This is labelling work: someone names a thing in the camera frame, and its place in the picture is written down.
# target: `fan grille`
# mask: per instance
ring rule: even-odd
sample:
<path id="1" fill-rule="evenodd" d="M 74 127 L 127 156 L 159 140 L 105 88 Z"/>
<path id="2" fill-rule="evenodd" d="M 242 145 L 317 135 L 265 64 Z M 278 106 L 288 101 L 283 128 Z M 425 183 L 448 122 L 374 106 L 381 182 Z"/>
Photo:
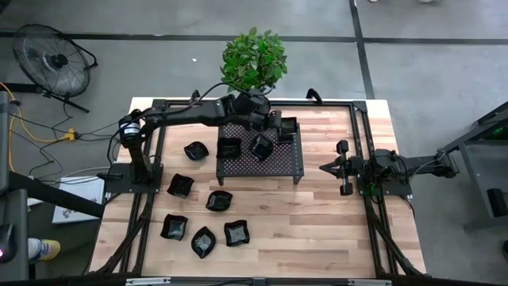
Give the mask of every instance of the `fan grille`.
<path id="1" fill-rule="evenodd" d="M 44 25 L 25 25 L 14 36 L 13 52 L 21 70 L 47 92 L 73 97 L 90 83 L 87 59 L 61 32 Z"/>

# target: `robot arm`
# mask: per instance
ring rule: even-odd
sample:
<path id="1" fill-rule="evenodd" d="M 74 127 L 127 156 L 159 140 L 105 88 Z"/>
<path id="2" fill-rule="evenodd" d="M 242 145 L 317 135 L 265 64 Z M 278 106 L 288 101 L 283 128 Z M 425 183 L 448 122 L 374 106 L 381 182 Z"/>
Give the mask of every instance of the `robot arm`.
<path id="1" fill-rule="evenodd" d="M 280 110 L 270 112 L 270 101 L 263 95 L 241 93 L 237 98 L 227 95 L 200 105 L 191 104 L 184 108 L 167 108 L 145 111 L 134 110 L 119 121 L 120 141 L 129 150 L 133 159 L 131 181 L 134 184 L 152 182 L 152 164 L 142 152 L 142 144 L 162 126 L 178 126 L 201 123 L 206 126 L 225 126 L 238 124 L 245 129 L 265 130 L 279 128 Z"/>

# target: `yellow cable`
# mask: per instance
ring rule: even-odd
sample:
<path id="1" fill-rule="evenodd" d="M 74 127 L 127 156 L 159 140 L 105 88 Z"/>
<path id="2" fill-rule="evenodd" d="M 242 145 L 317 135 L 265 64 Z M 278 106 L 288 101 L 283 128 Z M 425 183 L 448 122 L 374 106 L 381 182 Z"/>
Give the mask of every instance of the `yellow cable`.
<path id="1" fill-rule="evenodd" d="M 10 89 L 3 83 L 0 83 L 0 85 L 6 89 L 7 93 L 9 94 L 10 96 L 10 99 L 11 100 L 16 100 L 16 98 L 14 97 L 13 93 L 10 91 Z M 16 106 L 17 107 L 17 112 L 19 113 L 19 117 L 20 118 L 23 118 L 23 113 L 21 112 L 21 108 L 19 108 L 19 106 Z M 53 143 L 53 142 L 56 142 L 56 141 L 59 141 L 59 140 L 66 140 L 68 139 L 68 136 L 65 134 L 63 135 L 62 137 L 58 138 L 58 139 L 55 139 L 55 140 L 45 140 L 45 139 L 40 139 L 40 138 L 37 138 L 35 137 L 28 128 L 26 128 L 25 126 L 25 121 L 23 119 L 20 119 L 21 121 L 21 125 L 23 126 L 23 129 L 26 131 L 26 133 L 35 141 L 39 141 L 39 142 L 42 142 L 42 143 Z"/>

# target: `fan stand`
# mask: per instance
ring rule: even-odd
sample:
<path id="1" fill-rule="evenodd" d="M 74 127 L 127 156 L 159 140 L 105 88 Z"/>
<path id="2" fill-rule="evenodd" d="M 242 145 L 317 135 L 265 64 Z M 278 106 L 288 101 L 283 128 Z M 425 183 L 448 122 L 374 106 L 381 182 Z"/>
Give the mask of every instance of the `fan stand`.
<path id="1" fill-rule="evenodd" d="M 12 92 L 18 92 L 18 93 L 42 93 L 42 96 L 45 98 L 53 98 L 60 102 L 63 102 L 65 104 L 68 104 L 69 106 L 72 106 L 74 108 L 77 108 L 79 110 L 82 110 L 85 113 L 89 113 L 90 111 L 86 109 L 85 107 L 82 107 L 78 104 L 73 103 L 69 100 L 68 97 L 61 97 L 58 95 L 53 95 L 47 91 L 44 91 L 42 88 L 38 87 L 36 84 L 27 84 L 27 83 L 4 83 Z"/>

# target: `white cable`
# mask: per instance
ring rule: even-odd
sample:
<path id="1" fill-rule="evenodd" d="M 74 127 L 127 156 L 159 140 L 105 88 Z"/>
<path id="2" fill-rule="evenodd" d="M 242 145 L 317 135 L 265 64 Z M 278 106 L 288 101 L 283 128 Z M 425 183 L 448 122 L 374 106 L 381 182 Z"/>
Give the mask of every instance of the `white cable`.
<path id="1" fill-rule="evenodd" d="M 67 177 L 72 176 L 74 174 L 79 174 L 80 172 L 94 171 L 94 170 L 103 170 L 103 169 L 109 169 L 109 168 L 110 167 L 95 167 L 95 168 L 86 168 L 86 169 L 83 169 L 83 170 L 78 170 L 78 171 L 70 172 L 67 175 L 62 176 L 61 178 L 56 180 L 56 183 L 54 183 L 54 184 L 58 184 L 59 182 L 62 181 L 63 178 L 67 178 Z"/>

